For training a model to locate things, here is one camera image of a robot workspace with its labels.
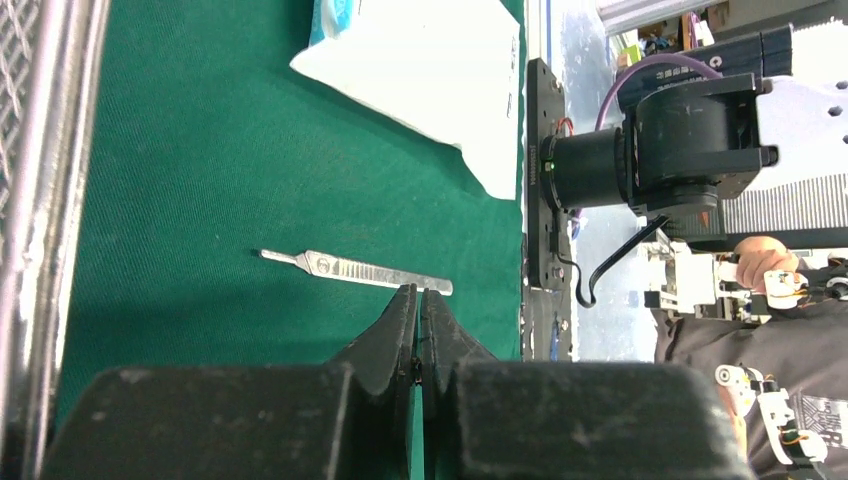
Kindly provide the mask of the steel scalpel handle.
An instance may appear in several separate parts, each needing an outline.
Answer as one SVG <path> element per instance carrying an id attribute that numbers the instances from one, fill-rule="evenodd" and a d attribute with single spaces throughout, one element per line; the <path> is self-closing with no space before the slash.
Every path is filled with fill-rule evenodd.
<path id="1" fill-rule="evenodd" d="M 258 255 L 267 260 L 294 265 L 319 278 L 394 289 L 403 285 L 415 285 L 420 292 L 432 290 L 443 296 L 451 296 L 454 292 L 453 283 L 449 279 L 378 266 L 314 250 L 289 255 L 260 249 Z"/>

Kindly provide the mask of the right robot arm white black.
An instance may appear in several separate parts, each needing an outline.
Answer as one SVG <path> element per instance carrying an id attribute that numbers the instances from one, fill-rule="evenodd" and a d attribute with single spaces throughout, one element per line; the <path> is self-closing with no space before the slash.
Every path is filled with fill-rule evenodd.
<path id="1" fill-rule="evenodd" d="M 619 72 L 590 131 L 570 134 L 533 61 L 525 188 L 576 213 L 706 212 L 721 201 L 847 172 L 847 28 L 840 21 L 660 53 Z"/>

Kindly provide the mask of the white paper packet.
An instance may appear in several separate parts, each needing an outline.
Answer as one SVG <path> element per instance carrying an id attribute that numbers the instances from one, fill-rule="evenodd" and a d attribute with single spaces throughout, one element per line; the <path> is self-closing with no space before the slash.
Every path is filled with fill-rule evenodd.
<path id="1" fill-rule="evenodd" d="M 520 24 L 499 1 L 317 1 L 297 73 L 458 149 L 516 197 Z"/>

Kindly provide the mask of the metal mesh tray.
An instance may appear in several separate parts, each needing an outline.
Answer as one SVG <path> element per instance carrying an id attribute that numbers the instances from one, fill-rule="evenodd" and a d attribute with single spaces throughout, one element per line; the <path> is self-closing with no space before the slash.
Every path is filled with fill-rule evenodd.
<path id="1" fill-rule="evenodd" d="M 110 4 L 1 5 L 1 475 L 55 432 Z"/>

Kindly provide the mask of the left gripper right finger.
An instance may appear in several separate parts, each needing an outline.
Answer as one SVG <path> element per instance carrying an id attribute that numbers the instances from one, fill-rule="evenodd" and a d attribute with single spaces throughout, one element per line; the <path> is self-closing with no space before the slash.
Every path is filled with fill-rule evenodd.
<path id="1" fill-rule="evenodd" d="M 421 301 L 429 479 L 750 479 L 715 387 L 676 365 L 496 359 Z"/>

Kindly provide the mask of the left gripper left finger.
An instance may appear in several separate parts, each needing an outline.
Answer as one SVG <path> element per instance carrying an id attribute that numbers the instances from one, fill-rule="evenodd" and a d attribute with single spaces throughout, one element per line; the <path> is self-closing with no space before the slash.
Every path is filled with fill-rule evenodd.
<path id="1" fill-rule="evenodd" d="M 417 292 L 321 365 L 127 367 L 100 374 L 46 479 L 406 479 Z"/>

